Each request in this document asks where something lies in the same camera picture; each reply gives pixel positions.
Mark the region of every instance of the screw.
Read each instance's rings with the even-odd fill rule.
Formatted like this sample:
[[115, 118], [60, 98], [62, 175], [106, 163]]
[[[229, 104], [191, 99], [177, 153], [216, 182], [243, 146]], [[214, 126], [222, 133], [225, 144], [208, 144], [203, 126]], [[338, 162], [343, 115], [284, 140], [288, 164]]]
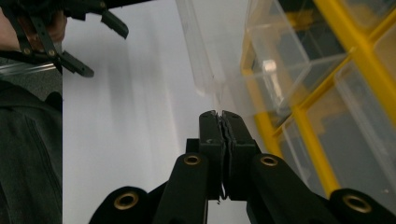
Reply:
[[26, 54], [26, 55], [29, 55], [29, 54], [32, 53], [32, 51], [30, 51], [30, 49], [24, 49], [23, 53]]
[[51, 56], [51, 57], [55, 56], [55, 50], [50, 49], [49, 50], [49, 56]]

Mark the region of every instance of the grommet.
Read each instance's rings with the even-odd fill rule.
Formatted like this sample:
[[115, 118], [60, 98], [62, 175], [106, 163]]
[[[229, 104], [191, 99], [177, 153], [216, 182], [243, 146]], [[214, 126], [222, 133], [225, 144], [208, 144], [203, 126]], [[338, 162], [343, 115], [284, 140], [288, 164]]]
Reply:
[[139, 195], [134, 191], [121, 194], [114, 201], [114, 207], [119, 210], [126, 210], [134, 207], [139, 202]]
[[201, 162], [201, 159], [197, 156], [188, 156], [184, 158], [184, 162], [188, 165], [196, 165]]
[[267, 166], [276, 166], [277, 165], [277, 160], [272, 157], [269, 157], [269, 156], [262, 157], [260, 159], [260, 162]]
[[373, 210], [370, 204], [362, 198], [352, 194], [344, 195], [343, 201], [349, 208], [361, 213], [370, 213]]

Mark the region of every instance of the person's hand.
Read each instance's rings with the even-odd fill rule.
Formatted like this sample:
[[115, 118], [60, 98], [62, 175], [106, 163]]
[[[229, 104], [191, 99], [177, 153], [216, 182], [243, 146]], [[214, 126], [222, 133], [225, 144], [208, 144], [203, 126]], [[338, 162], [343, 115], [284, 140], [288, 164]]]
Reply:
[[[19, 22], [27, 39], [34, 50], [42, 50], [43, 45], [38, 38], [33, 24], [26, 18], [19, 18]], [[51, 23], [46, 27], [54, 43], [64, 40], [67, 18], [62, 11], [53, 14]], [[19, 50], [20, 44], [17, 35], [7, 17], [0, 8], [0, 50]]]

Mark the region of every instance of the dark jacket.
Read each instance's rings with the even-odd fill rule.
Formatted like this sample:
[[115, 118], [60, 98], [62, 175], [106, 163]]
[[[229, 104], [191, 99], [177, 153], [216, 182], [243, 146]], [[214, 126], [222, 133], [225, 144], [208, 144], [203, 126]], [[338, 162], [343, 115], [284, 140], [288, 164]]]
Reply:
[[62, 113], [4, 81], [0, 223], [62, 223]]

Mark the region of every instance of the black mechanical claw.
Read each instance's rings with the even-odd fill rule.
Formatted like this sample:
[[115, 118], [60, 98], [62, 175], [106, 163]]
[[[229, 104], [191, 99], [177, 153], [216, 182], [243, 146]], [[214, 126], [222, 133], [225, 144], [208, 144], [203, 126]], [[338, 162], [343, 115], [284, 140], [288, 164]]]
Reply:
[[[67, 70], [79, 73], [83, 77], [93, 77], [92, 69], [73, 57], [68, 52], [59, 53], [46, 30], [46, 25], [51, 21], [52, 15], [56, 11], [62, 10], [64, 15], [77, 20], [85, 21], [87, 13], [102, 15], [102, 22], [117, 34], [126, 38], [129, 30], [127, 25], [108, 9], [113, 7], [124, 7], [132, 4], [147, 2], [150, 0], [0, 0], [0, 7], [4, 15], [12, 24], [18, 41], [20, 42], [21, 55], [17, 58], [28, 63], [37, 63], [43, 61], [43, 54], [34, 52], [30, 45], [26, 33], [18, 23], [18, 17], [23, 16], [30, 18], [38, 37], [43, 44], [44, 51], [47, 55], [45, 61], [51, 61], [54, 64], [61, 65]], [[0, 51], [0, 55], [10, 59], [15, 59], [15, 52]]]
[[135, 187], [113, 191], [90, 224], [202, 224], [207, 201], [224, 194], [246, 201], [256, 224], [396, 223], [396, 216], [359, 191], [339, 189], [330, 200], [311, 192], [282, 159], [261, 153], [238, 115], [208, 111], [199, 124], [199, 139], [187, 140], [167, 182], [150, 193]]

